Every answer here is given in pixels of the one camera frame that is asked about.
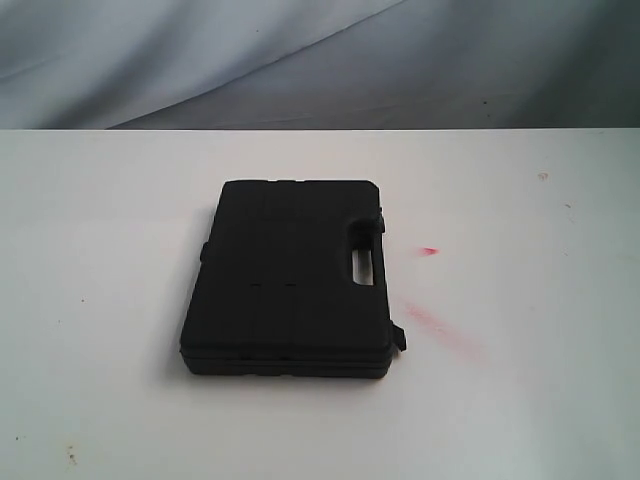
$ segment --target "red mark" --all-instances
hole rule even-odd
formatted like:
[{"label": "red mark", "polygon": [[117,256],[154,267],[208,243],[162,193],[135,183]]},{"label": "red mark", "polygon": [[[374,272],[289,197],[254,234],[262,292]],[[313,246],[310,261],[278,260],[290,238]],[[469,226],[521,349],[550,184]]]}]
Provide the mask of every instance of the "red mark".
[{"label": "red mark", "polygon": [[437,248],[423,247],[418,250],[418,253],[423,257],[428,257],[429,255],[435,255],[436,253],[440,253],[440,250],[438,250]]},{"label": "red mark", "polygon": [[428,311],[409,302],[405,302],[407,314],[427,327],[435,338],[445,347],[454,350],[467,360],[485,362],[484,348],[471,338],[459,332],[451,325],[436,319]]}]

